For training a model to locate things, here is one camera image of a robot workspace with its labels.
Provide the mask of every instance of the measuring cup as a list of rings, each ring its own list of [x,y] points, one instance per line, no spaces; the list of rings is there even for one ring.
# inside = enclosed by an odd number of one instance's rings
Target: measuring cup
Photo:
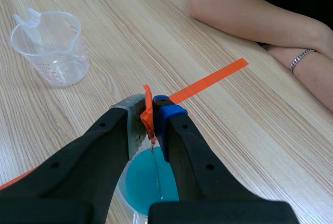
[[[28,8],[29,19],[14,15],[17,25],[9,42],[47,82],[69,85],[88,72],[89,61],[79,20],[67,12],[38,13]]]
[[[160,149],[158,142],[155,145],[154,159],[136,160],[136,158],[139,159],[144,154],[151,154],[149,150],[150,146],[151,142],[146,138],[132,160],[127,163],[116,187],[122,204],[133,214],[132,224],[148,223],[147,215],[151,204],[160,201],[178,201],[176,182],[170,164],[164,161],[162,152],[158,150]],[[158,168],[154,167],[154,161],[157,163]],[[161,195],[157,193],[159,190],[157,179],[159,180],[160,190],[163,194],[161,198]]]

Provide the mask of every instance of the clamp jaw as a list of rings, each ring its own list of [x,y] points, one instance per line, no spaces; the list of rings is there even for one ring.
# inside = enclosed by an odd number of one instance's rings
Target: clamp jaw
[[[103,224],[117,181],[146,133],[144,95],[112,106],[81,137],[0,191],[0,224]],[[149,223],[297,224],[292,208],[241,185],[211,151],[187,111],[153,100],[155,134],[171,165],[179,202],[151,206]]]

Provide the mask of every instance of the bracelet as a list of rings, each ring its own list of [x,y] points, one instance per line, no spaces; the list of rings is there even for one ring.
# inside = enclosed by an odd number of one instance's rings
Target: bracelet
[[[304,51],[302,54],[298,55],[295,60],[292,62],[291,66],[290,66],[290,71],[291,73],[293,73],[293,69],[295,68],[296,64],[304,57],[306,56],[308,53],[314,52],[313,49],[307,49],[306,51]]]

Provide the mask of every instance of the blue clamp pad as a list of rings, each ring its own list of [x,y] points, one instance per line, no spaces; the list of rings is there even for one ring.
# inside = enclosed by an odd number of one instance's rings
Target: blue clamp pad
[[[169,97],[166,95],[157,95],[155,98],[167,98]],[[154,123],[154,131],[155,135],[161,145],[162,153],[164,160],[169,162],[168,160],[168,150],[167,150],[167,139],[165,138],[165,127],[169,117],[180,115],[180,114],[187,114],[187,110],[183,109],[179,105],[170,105],[161,107],[158,111],[153,112],[153,123]]]

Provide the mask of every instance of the wood grain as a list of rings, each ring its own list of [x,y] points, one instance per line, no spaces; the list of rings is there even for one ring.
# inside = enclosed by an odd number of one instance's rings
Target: wood grain
[[[188,0],[0,0],[0,184],[77,138],[110,105],[150,85],[170,95],[227,64],[249,65],[182,103],[248,189],[289,202],[301,223],[333,219],[333,116],[254,43],[191,20]],[[25,9],[76,15],[90,69],[53,87],[8,44]],[[115,195],[107,223],[131,223]]]

